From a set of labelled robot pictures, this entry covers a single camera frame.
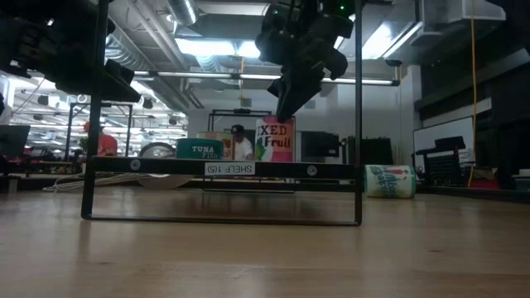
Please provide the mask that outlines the cream red juicy can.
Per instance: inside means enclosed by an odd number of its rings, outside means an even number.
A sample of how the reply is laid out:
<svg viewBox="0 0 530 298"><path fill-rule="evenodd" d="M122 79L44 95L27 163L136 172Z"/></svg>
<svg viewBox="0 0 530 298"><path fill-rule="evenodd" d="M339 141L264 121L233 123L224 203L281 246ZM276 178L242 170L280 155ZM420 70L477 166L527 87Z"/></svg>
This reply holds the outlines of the cream red juicy can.
<svg viewBox="0 0 530 298"><path fill-rule="evenodd" d="M198 138L218 140L223 143L223 160L233 160L235 140L231 132L198 132Z"/></svg>

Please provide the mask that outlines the dark computer monitor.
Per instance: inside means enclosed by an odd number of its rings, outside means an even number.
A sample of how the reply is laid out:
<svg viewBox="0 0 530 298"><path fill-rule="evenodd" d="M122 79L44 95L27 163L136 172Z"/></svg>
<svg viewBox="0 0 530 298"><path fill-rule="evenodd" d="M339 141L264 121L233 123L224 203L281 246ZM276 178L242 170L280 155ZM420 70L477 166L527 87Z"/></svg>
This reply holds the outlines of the dark computer monitor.
<svg viewBox="0 0 530 298"><path fill-rule="evenodd" d="M0 125L0 156L20 156L30 129L23 125Z"/></svg>

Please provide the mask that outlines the black metal wooden shelf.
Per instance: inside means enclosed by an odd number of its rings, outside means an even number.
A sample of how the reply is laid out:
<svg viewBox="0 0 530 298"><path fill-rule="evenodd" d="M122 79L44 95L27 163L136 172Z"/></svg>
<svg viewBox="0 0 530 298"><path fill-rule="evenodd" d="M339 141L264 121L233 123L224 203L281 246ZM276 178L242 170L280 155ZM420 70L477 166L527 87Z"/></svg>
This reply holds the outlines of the black metal wooden shelf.
<svg viewBox="0 0 530 298"><path fill-rule="evenodd" d="M357 54L355 65L356 79L360 79L362 70L361 54ZM80 216L85 220L123 221L123 222L175 222L193 224L263 224L263 225L305 225L305 226L336 226L358 227L363 220L362 179L364 166L361 162L360 141L362 137L362 85L355 84L355 128L357 161L353 165L323 163L273 163L273 162L236 162L193 159L155 159L143 157L103 157L96 156L98 145L97 126L102 99L94 96L90 108L89 157L84 177L83 197ZM287 220L287 219L230 219L230 218L192 218L192 217L117 217L96 216L93 214L95 173L118 172L133 174L171 174L171 175L208 175L218 169L229 171L231 176L237 175L238 169L249 172L260 178L292 178L292 179L329 179L353 180L354 185L354 219L350 222Z"/></svg>

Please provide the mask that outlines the silver air duct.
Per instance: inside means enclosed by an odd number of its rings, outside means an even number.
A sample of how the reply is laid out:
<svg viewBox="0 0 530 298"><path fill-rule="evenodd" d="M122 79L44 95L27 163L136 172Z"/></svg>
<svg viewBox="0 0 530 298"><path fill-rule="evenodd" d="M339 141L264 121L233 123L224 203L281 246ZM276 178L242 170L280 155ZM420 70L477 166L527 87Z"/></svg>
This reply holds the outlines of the silver air duct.
<svg viewBox="0 0 530 298"><path fill-rule="evenodd" d="M190 26L200 16L195 0L167 0L171 15L182 26Z"/></svg>

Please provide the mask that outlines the person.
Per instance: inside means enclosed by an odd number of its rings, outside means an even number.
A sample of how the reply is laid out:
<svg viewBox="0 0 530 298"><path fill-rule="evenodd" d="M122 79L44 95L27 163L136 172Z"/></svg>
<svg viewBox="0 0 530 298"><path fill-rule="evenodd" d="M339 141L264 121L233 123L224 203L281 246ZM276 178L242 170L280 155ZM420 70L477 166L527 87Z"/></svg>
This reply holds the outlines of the person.
<svg viewBox="0 0 530 298"><path fill-rule="evenodd" d="M116 156L118 153L117 140L104 132L102 127L99 128L98 156Z"/></svg>
<svg viewBox="0 0 530 298"><path fill-rule="evenodd" d="M231 132L235 141L234 159L236 161L251 161L253 159L253 145L245 137L244 126L235 124L231 127Z"/></svg>

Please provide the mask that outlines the teal tuna fish can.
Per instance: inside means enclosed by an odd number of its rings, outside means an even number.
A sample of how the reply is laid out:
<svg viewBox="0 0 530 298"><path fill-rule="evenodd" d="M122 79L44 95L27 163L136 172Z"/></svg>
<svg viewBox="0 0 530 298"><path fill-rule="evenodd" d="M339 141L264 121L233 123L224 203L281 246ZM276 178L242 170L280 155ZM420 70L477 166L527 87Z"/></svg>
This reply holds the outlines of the teal tuna fish can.
<svg viewBox="0 0 530 298"><path fill-rule="evenodd" d="M223 143L219 140L182 138L176 143L176 158L196 160L222 160Z"/></svg>

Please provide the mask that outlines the black monitor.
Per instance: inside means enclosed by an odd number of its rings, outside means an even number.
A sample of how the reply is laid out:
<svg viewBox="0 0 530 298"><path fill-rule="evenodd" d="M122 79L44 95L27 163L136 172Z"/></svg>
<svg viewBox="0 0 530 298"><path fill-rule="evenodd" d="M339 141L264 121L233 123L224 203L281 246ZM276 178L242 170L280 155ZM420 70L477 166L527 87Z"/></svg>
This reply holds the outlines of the black monitor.
<svg viewBox="0 0 530 298"><path fill-rule="evenodd" d="M330 132L302 132L301 154L308 157L338 157L339 135Z"/></svg>

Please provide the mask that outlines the white green mixed vegetables can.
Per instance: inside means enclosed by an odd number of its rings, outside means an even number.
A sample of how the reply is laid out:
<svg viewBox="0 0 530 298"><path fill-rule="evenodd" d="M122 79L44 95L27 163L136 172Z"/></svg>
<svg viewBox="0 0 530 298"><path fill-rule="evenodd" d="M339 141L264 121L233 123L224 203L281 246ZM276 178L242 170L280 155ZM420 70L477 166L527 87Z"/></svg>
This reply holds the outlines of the white green mixed vegetables can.
<svg viewBox="0 0 530 298"><path fill-rule="evenodd" d="M416 172L410 166L365 166L364 193L367 197L412 199L416 187Z"/></svg>

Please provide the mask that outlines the metal bowl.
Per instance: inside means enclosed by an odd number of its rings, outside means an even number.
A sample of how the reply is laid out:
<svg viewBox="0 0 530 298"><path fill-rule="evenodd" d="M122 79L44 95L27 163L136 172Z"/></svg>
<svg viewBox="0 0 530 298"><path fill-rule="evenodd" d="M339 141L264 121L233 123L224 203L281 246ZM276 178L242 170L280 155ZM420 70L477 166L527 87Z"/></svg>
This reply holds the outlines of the metal bowl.
<svg viewBox="0 0 530 298"><path fill-rule="evenodd" d="M151 190L173 190L188 183L192 175L146 175L137 182Z"/></svg>

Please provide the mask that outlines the long ceiling light bar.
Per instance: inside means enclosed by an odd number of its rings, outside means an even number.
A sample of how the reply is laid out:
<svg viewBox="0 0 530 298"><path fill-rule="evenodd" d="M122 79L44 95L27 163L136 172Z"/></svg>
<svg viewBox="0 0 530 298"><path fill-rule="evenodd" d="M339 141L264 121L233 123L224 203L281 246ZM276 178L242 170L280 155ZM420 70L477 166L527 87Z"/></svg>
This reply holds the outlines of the long ceiling light bar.
<svg viewBox="0 0 530 298"><path fill-rule="evenodd" d="M276 74L240 74L240 73L210 73L210 72L185 72L185 71L154 71L154 70L137 70L134 72L135 78L141 77L174 77L187 79L236 79L236 80L264 80L272 81L279 79ZM399 80L393 79L361 79L356 78L338 78L331 79L325 77L322 79L325 84L356 84L360 82L363 85L380 85L380 86L399 86Z"/></svg>

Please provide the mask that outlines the black table rig frame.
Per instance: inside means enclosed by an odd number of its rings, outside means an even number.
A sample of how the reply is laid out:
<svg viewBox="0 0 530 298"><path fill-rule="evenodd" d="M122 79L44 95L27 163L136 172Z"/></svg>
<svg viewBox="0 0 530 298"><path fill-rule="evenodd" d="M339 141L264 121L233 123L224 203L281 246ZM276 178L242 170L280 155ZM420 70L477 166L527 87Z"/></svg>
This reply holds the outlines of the black table rig frame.
<svg viewBox="0 0 530 298"><path fill-rule="evenodd" d="M517 204L530 204L530 192L522 192L517 190L490 190L479 188L420 185L417 187L417 193L447 195L470 199L486 199Z"/></svg>

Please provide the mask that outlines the metal mesh strainer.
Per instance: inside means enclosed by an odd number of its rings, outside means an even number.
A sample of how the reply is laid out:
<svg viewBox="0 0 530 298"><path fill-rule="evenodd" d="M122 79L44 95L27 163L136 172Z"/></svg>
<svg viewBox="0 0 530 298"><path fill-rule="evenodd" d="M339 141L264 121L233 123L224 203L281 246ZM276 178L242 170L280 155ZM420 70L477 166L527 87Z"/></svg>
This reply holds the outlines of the metal mesh strainer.
<svg viewBox="0 0 530 298"><path fill-rule="evenodd" d="M142 148L137 154L138 157L146 158L172 158L176 155L176 149L164 142L152 142ZM166 184L163 180L169 178L169 175L158 174L110 174L102 175L95 179L95 186L105 185L121 185L127 183L137 183L147 188L157 188ZM73 175L72 178L80 178L79 181L66 182L66 178L59 178L55 181L53 186L44 188L44 191L51 192L67 192L71 190L81 189L84 186L84 179L82 174Z"/></svg>

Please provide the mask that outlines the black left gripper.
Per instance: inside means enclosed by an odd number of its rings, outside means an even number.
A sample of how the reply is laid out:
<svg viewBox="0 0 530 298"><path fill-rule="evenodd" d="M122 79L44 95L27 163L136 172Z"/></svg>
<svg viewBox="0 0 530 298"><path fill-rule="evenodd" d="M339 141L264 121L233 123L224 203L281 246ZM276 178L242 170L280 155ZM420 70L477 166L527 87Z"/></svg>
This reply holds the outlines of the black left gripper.
<svg viewBox="0 0 530 298"><path fill-rule="evenodd" d="M68 94L99 96L102 100L137 103L141 95L130 84L135 73L115 60L107 60L103 78L94 86L94 48L99 18L63 16L52 23L7 19L7 72L29 77L42 73L58 90Z"/></svg>

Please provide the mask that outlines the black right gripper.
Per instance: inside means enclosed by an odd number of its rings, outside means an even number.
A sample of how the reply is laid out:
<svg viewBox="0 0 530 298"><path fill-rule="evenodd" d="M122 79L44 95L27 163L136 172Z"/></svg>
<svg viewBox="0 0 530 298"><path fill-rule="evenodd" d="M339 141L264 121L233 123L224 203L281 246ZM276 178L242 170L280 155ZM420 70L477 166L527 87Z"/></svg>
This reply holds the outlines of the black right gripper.
<svg viewBox="0 0 530 298"><path fill-rule="evenodd" d="M321 91L322 69L326 68L332 79L345 74L348 61L335 49L339 37L348 37L346 17L318 13L294 21L287 12L268 12L263 18L255 39L258 58L280 65L285 73L267 88L278 98L278 122L290 119Z"/></svg>

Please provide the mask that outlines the pink mixed fruit can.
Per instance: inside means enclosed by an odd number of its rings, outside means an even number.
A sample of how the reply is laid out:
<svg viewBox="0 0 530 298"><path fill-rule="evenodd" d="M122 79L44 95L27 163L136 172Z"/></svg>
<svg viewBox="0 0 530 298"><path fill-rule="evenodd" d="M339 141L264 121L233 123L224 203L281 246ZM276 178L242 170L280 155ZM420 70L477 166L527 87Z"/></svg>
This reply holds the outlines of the pink mixed fruit can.
<svg viewBox="0 0 530 298"><path fill-rule="evenodd" d="M293 162L295 151L295 119L280 123L276 116L256 121L254 157L257 161Z"/></svg>

